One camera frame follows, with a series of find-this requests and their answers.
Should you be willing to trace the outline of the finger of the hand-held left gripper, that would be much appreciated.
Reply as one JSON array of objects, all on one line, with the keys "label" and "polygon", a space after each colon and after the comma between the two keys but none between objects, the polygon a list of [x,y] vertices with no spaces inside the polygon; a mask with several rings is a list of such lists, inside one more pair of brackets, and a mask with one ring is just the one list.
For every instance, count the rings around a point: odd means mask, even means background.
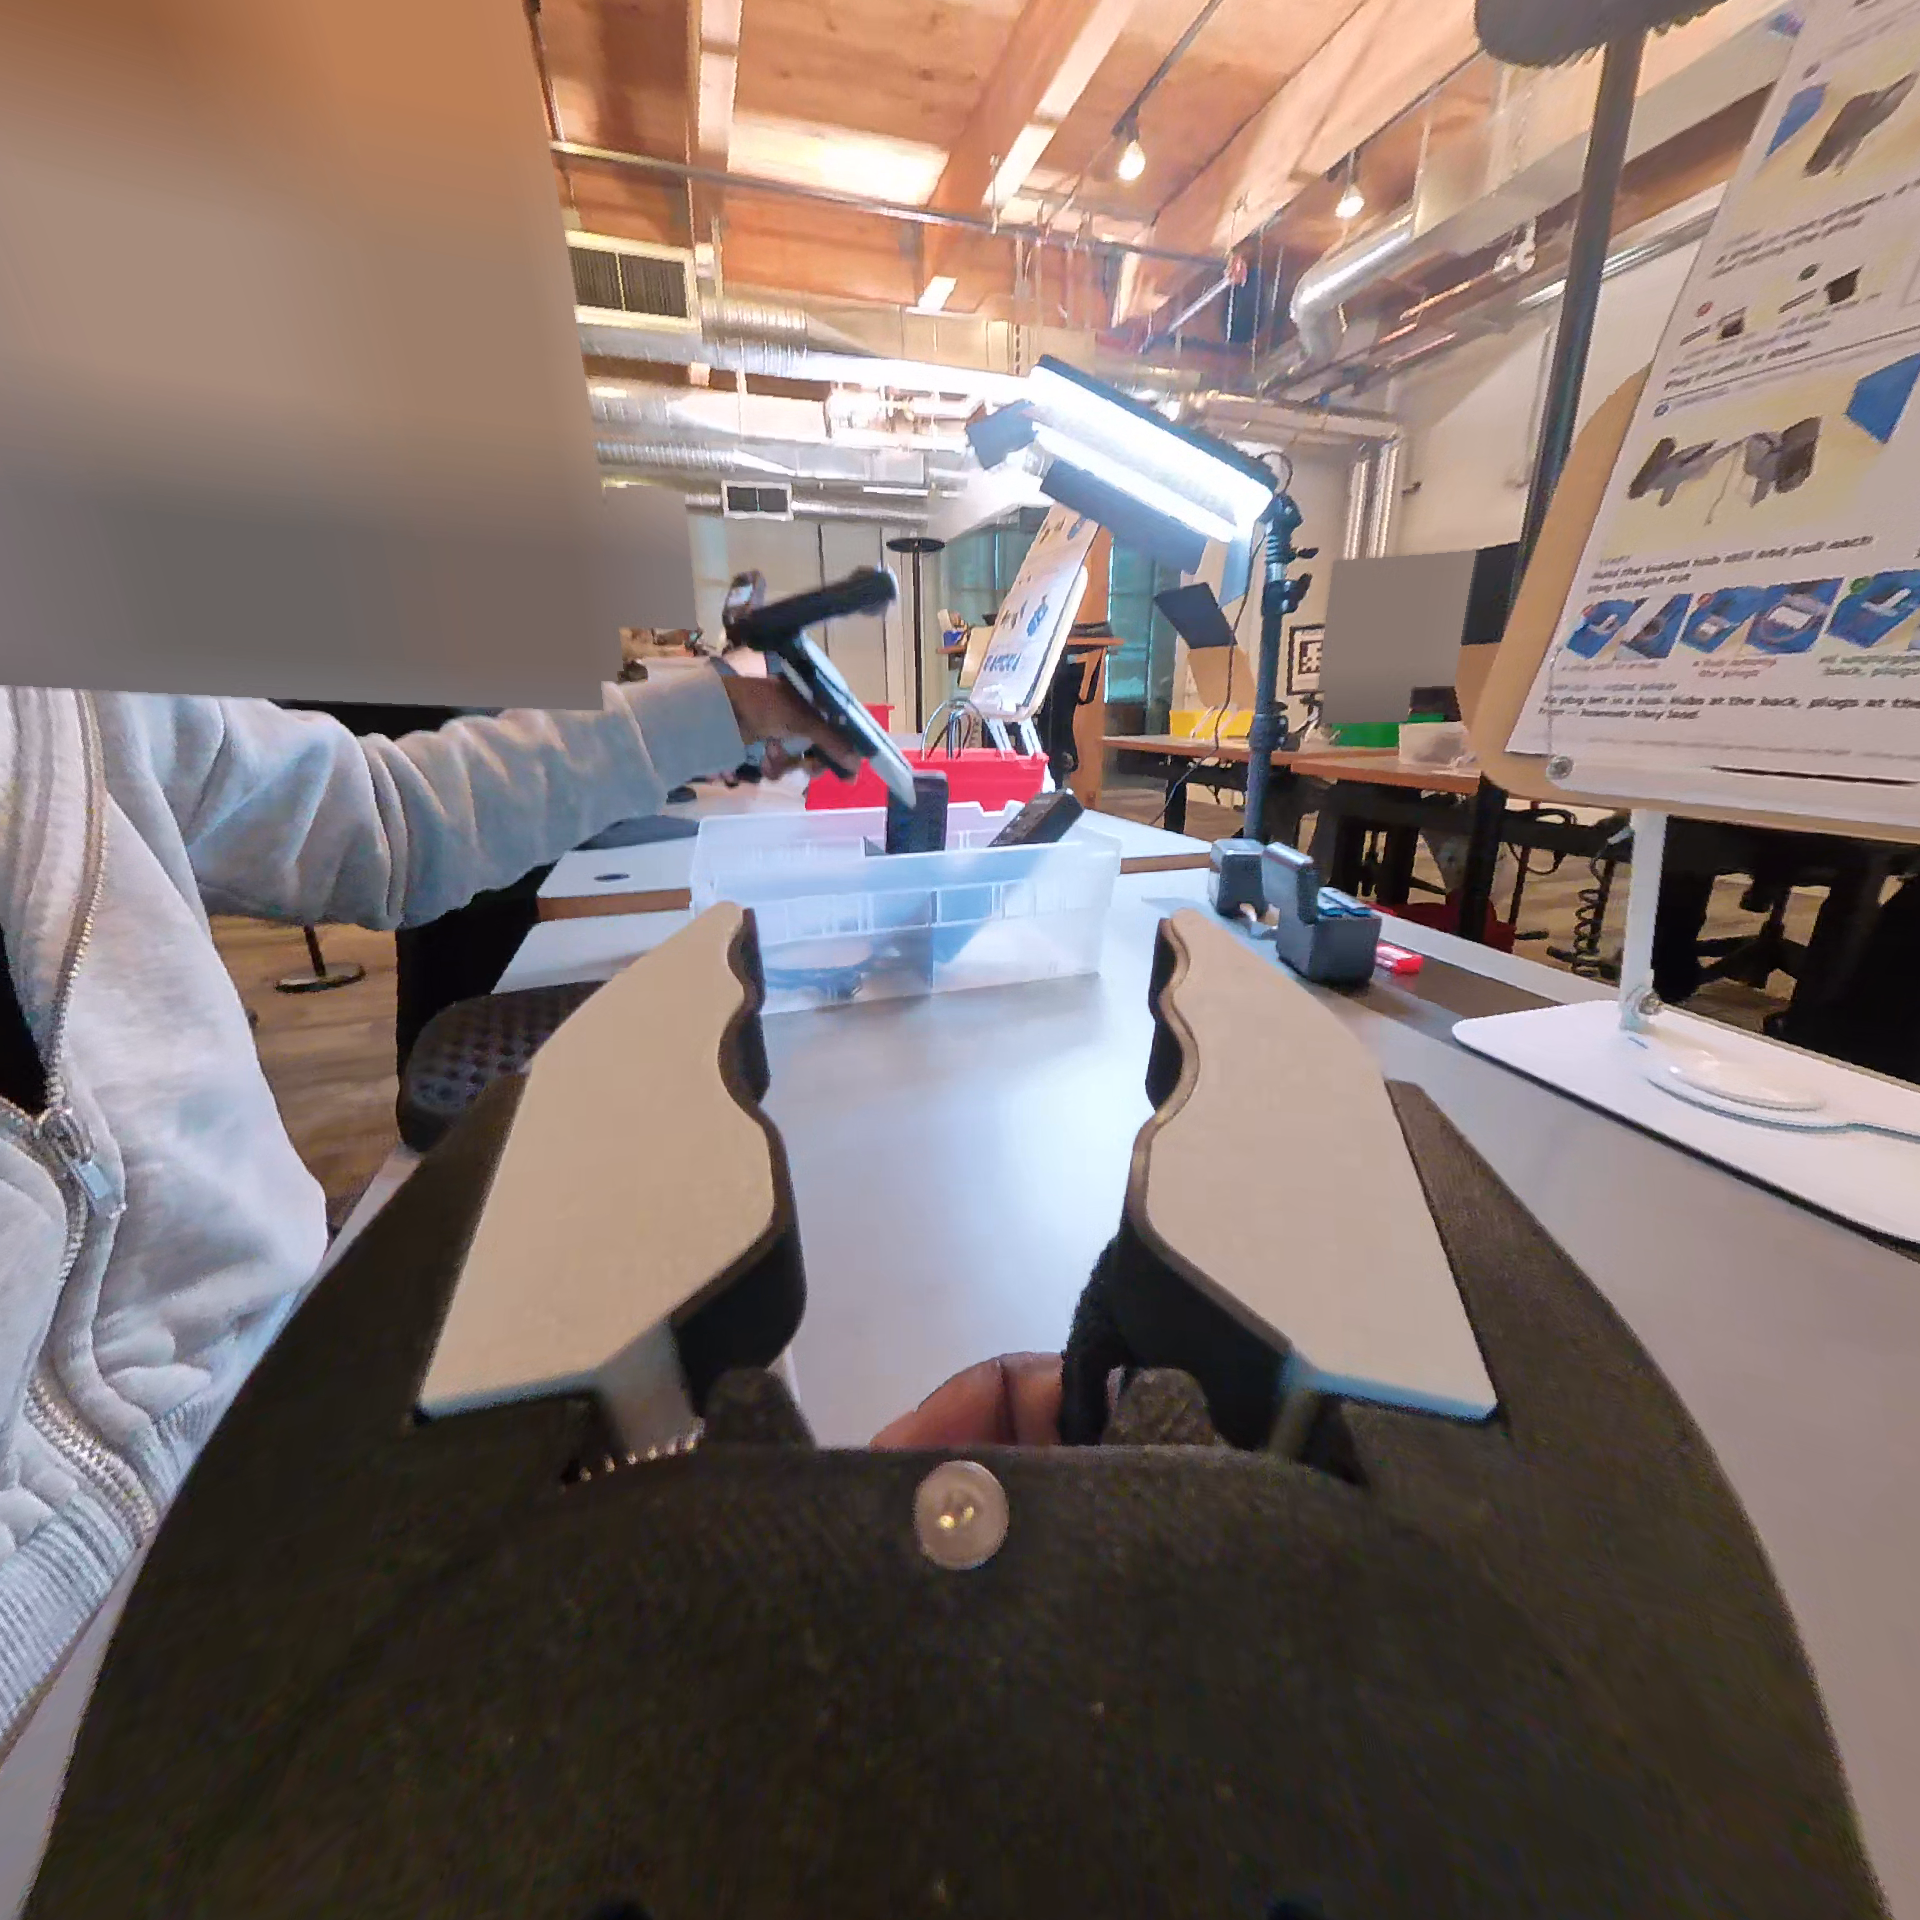
[{"label": "finger of the hand-held left gripper", "polygon": [[827,733],[857,758],[871,758],[871,777],[886,781],[898,804],[917,799],[913,758],[898,752],[898,733],[857,702],[857,685],[841,680],[841,663],[789,633],[780,638],[780,672],[800,685],[800,702],[827,722]]}]

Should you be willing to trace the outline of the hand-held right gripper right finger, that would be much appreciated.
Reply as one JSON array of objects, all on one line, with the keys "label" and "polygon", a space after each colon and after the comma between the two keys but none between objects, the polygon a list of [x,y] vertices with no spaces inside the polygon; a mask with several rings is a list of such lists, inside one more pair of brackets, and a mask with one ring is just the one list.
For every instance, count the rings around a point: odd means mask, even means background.
[{"label": "hand-held right gripper right finger", "polygon": [[1323,1397],[1488,1422],[1446,1242],[1356,1024],[1198,907],[1159,918],[1143,997],[1125,1359],[1186,1368],[1235,1449],[1295,1449]]}]

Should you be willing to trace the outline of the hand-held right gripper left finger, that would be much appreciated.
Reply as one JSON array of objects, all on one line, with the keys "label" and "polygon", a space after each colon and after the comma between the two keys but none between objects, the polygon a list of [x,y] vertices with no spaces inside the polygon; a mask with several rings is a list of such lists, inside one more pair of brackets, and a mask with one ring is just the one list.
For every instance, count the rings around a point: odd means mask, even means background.
[{"label": "hand-held right gripper left finger", "polygon": [[710,907],[528,1056],[426,1415],[594,1397],[616,1456],[664,1456],[727,1368],[789,1353],[805,1260],[759,997],[759,929]]}]

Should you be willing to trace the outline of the clear plastic bin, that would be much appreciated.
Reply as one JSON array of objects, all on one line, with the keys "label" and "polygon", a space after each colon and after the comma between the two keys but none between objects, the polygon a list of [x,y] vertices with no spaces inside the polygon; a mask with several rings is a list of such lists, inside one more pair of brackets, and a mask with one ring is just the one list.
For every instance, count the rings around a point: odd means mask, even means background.
[{"label": "clear plastic bin", "polygon": [[688,910],[748,907],[759,963],[780,942],[871,933],[868,1006],[1098,978],[1123,841],[1067,829],[1055,848],[996,848],[1010,814],[1017,804],[957,799],[948,814],[948,853],[879,853],[879,804],[702,814]]}]

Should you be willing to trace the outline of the person's left forearm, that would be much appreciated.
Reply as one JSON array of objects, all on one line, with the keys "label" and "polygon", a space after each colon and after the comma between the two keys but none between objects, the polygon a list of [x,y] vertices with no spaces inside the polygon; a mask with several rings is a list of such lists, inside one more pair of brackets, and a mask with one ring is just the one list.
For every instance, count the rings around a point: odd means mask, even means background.
[{"label": "person's left forearm", "polygon": [[149,733],[199,907],[307,929],[426,929],[563,866],[674,781],[748,758],[735,680],[674,663],[602,711],[349,733],[321,711],[175,694]]}]

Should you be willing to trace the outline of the person's left hand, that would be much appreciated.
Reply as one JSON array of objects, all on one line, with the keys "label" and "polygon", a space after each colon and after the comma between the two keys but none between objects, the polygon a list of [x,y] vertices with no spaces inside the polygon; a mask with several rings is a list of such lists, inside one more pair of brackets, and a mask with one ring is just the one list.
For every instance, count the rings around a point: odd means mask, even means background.
[{"label": "person's left hand", "polygon": [[827,722],[805,711],[805,694],[789,680],[724,663],[724,694],[735,711],[735,733],[748,733],[748,758],[759,765],[759,781],[780,781],[789,765],[841,765]]}]

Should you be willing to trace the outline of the person's right hand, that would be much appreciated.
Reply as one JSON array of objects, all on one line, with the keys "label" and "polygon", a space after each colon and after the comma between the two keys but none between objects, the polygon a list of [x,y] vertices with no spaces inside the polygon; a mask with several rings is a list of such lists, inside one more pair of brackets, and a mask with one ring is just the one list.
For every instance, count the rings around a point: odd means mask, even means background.
[{"label": "person's right hand", "polygon": [[871,1429],[898,1456],[1055,1449],[1067,1353],[1001,1353],[948,1375],[917,1404]]}]

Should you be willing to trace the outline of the black floor lamp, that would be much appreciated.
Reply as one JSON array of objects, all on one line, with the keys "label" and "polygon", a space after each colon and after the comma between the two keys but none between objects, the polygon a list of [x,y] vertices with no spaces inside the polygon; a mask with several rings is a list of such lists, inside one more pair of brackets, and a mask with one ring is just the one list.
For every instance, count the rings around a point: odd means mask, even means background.
[{"label": "black floor lamp", "polygon": [[886,536],[886,555],[907,557],[907,654],[913,654],[913,730],[932,730],[932,557],[948,555],[948,536]]}]

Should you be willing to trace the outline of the red plastic bin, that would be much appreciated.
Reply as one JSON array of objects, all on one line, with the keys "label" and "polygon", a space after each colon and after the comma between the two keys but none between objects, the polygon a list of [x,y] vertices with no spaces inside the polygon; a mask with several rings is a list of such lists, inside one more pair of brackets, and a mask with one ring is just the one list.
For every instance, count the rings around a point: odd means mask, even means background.
[{"label": "red plastic bin", "polygon": [[[948,777],[956,804],[1026,804],[1045,781],[1039,752],[907,752],[913,777]],[[805,777],[800,804],[886,804],[879,765],[868,758],[857,777]]]}]

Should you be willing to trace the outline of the black chair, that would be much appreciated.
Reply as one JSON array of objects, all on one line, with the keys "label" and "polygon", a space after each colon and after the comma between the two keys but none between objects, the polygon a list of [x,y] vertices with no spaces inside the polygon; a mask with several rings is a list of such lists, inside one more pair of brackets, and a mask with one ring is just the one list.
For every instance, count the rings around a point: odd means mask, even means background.
[{"label": "black chair", "polygon": [[602,985],[528,985],[441,1006],[403,1066],[403,1142],[436,1154],[493,1083],[594,997]]}]

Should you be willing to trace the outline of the small instruction board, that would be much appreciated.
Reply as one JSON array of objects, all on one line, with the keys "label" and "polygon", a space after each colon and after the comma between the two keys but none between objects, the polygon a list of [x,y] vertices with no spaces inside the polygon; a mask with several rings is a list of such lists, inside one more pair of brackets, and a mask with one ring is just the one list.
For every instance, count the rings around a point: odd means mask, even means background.
[{"label": "small instruction board", "polygon": [[1045,503],[1001,619],[965,633],[965,711],[996,730],[1017,730],[1045,702],[1045,680],[1067,663],[1081,594],[1089,594],[1089,555],[1098,523],[1071,503]]}]

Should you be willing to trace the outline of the grey charger case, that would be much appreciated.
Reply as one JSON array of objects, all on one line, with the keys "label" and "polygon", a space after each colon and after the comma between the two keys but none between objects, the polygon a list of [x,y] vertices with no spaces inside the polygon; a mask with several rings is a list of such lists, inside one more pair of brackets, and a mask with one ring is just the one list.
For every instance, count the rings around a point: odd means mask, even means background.
[{"label": "grey charger case", "polygon": [[1384,918],[1357,893],[1332,888],[1307,848],[1265,848],[1265,918],[1279,967],[1295,967],[1307,985],[1356,989],[1376,978]]}]

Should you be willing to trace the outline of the led light panel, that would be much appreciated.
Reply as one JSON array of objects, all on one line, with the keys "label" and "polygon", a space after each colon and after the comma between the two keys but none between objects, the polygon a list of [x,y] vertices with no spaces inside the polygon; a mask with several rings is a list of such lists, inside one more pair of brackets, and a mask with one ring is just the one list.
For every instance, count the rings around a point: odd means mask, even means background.
[{"label": "led light panel", "polygon": [[1257,572],[1257,536],[1279,478],[1214,435],[1168,422],[1159,408],[1067,366],[1055,352],[1010,408],[965,412],[977,466],[1039,466],[1039,492],[1089,515],[1123,546],[1198,572],[1224,546],[1224,597]]}]

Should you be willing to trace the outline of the black light stand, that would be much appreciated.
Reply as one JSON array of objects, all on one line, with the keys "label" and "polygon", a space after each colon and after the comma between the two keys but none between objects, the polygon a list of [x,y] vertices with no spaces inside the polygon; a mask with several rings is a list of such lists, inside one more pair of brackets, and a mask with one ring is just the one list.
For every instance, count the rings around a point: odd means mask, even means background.
[{"label": "black light stand", "polygon": [[1307,584],[1295,584],[1295,557],[1307,557],[1295,525],[1307,525],[1307,515],[1279,487],[1265,503],[1265,633],[1257,633],[1251,781],[1244,781],[1244,841],[1257,841],[1257,848],[1265,848],[1275,752],[1287,733],[1287,722],[1279,722],[1279,649],[1287,649],[1287,619],[1307,597]]}]

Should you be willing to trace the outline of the wooden work table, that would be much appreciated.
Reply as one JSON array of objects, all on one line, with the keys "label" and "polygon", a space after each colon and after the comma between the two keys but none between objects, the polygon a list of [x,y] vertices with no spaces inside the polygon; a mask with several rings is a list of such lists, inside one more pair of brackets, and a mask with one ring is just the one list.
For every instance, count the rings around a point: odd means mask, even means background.
[{"label": "wooden work table", "polygon": [[[1224,781],[1251,788],[1251,733],[1102,733],[1102,752],[1153,758],[1159,781]],[[1412,765],[1401,752],[1275,752],[1275,781],[1323,777],[1323,781],[1391,781],[1391,788],[1481,788],[1481,765]]]}]

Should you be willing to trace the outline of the white board stand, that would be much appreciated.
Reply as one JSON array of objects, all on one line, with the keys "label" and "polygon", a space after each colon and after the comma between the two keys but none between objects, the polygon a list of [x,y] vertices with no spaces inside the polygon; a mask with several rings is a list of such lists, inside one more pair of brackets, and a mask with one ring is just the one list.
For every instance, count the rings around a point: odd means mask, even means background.
[{"label": "white board stand", "polygon": [[1754,1127],[1838,1127],[1838,1102],[1806,1071],[1770,1066],[1770,1045],[1727,1045],[1727,1040],[1668,1012],[1656,888],[1668,888],[1668,814],[1636,804],[1618,1024],[1622,1024],[1644,1083],[1697,1113],[1754,1123]]}]

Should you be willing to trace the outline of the person in grey hoodie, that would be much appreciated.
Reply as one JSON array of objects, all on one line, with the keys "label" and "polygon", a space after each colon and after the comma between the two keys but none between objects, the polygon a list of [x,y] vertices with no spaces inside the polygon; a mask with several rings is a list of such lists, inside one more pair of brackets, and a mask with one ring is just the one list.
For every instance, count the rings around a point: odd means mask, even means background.
[{"label": "person in grey hoodie", "polygon": [[211,893],[333,893],[342,752],[269,702],[0,694],[0,978],[42,1071],[0,1095],[0,1741],[321,1260]]}]

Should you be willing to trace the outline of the brown backing board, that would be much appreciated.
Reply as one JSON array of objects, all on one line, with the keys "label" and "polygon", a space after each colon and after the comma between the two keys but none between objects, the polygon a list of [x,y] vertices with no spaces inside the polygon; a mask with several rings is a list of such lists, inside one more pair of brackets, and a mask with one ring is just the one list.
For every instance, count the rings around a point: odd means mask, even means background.
[{"label": "brown backing board", "polygon": [[1656,814],[1691,814],[1691,821],[1748,821],[1748,829],[1838,829],[1838,841],[1886,841],[1886,848],[1920,848],[1920,781],[1833,781],[1833,777],[1740,777],[1740,765],[1644,765],[1644,758],[1589,758],[1567,781],[1551,781],[1543,752],[1511,752],[1518,702],[1551,654],[1551,620],[1567,606],[1567,584],[1588,571],[1618,450],[1636,435],[1636,408],[1645,389],[1645,366],[1622,378],[1589,422],[1574,435],[1543,536],[1518,571],[1518,597],[1507,619],[1500,663],[1481,680],[1471,702],[1471,752],[1481,777],[1500,788],[1518,799],[1574,799],[1574,804],[1656,804]]}]

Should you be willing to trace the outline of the black tripod pole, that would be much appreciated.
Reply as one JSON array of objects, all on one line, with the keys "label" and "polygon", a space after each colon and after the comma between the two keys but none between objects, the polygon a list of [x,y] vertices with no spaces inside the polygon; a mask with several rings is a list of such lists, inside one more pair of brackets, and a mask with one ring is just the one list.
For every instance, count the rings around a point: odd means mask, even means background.
[{"label": "black tripod pole", "polygon": [[1599,107],[1589,107],[1574,231],[1567,231],[1567,289],[1558,289],[1551,378],[1543,378],[1543,435],[1536,435],[1536,466],[1531,466],[1531,515],[1518,515],[1518,557],[1511,557],[1511,606],[1507,606],[1500,663],[1518,654],[1518,594],[1531,594],[1543,515],[1551,515],[1551,487],[1558,487],[1567,443],[1574,443],[1574,397],[1588,397],[1588,360],[1589,360],[1589,318],[1599,318],[1599,261],[1607,261],[1618,183],[1622,183],[1622,140],[1636,140],[1636,107],[1644,107],[1644,58],[1645,58],[1645,30],[1671,30],[1691,18],[1706,18],[1706,0],[1481,0],[1471,6],[1481,44],[1507,63],[1599,58]]}]

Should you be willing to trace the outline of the instruction poster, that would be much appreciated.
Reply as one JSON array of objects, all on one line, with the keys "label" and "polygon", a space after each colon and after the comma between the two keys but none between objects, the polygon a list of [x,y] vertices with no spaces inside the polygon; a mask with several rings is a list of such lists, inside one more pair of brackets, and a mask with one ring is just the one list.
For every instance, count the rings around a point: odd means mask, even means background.
[{"label": "instruction poster", "polygon": [[1511,752],[1920,821],[1920,6],[1806,0],[1618,443]]}]

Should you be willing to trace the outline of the silver air duct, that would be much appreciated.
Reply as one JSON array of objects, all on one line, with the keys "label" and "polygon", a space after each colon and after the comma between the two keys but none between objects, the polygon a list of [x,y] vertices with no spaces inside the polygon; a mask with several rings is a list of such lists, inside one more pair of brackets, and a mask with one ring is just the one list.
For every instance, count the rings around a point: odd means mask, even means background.
[{"label": "silver air duct", "polygon": [[[1740,43],[1645,43],[1607,258],[1706,236],[1775,69],[1782,43],[1757,18]],[[1453,96],[1432,96],[1412,197],[1295,280],[1295,366],[1422,360],[1558,299],[1599,63],[1471,63],[1465,77],[1488,77],[1488,107],[1444,130]]]}]

